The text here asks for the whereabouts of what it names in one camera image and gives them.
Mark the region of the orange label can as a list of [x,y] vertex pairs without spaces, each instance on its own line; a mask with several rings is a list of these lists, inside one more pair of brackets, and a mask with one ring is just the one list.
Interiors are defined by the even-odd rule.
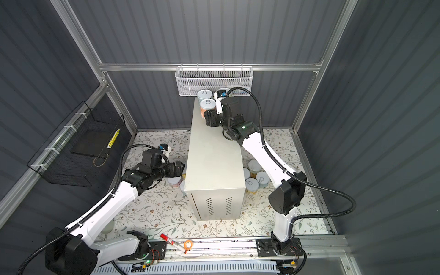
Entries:
[[201,109],[201,117],[205,118],[205,112],[208,110],[216,110],[216,101],[213,99],[203,99],[199,102]]

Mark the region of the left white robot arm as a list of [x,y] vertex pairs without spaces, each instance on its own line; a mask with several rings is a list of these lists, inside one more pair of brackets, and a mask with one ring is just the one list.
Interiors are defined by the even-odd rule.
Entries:
[[168,159],[164,144],[148,147],[142,160],[121,173],[121,180],[95,206],[64,229],[55,228],[47,235],[45,266],[57,275],[89,275],[95,268],[129,256],[136,260],[158,259],[149,238],[130,230],[121,237],[98,242],[104,228],[132,201],[165,178],[182,176],[185,165]]

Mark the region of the green label can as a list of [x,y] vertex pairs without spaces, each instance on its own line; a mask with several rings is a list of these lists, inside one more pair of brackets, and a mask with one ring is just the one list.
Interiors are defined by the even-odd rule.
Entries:
[[216,97],[218,99],[227,97],[227,93],[228,93],[229,90],[230,90],[229,88],[220,88],[219,90],[217,90],[215,92]]

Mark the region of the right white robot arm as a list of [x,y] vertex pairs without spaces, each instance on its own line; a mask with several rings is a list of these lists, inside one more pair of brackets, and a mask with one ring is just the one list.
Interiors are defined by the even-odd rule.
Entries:
[[275,226],[271,232],[271,244],[277,255],[284,255],[294,246],[292,220],[299,216],[297,207],[305,193],[305,186],[293,176],[306,180],[304,173],[297,173],[289,167],[265,143],[262,130],[253,122],[244,120],[242,114],[235,114],[232,106],[235,99],[206,99],[200,102],[202,117],[209,127],[222,127],[223,136],[236,141],[259,163],[275,189],[269,195],[269,203],[276,212]]

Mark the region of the teal label can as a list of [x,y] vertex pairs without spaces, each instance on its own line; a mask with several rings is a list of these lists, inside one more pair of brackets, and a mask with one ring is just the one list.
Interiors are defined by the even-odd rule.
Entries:
[[199,102],[201,102],[205,99],[210,99],[210,98],[212,98],[212,96],[213,96],[213,93],[209,89],[202,89],[197,92],[197,98],[198,98]]

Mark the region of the yellow label can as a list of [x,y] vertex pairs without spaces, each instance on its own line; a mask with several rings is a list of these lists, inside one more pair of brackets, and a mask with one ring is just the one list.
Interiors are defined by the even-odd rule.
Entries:
[[249,193],[255,194],[260,188],[259,182],[254,178],[248,178],[245,180],[246,189]]

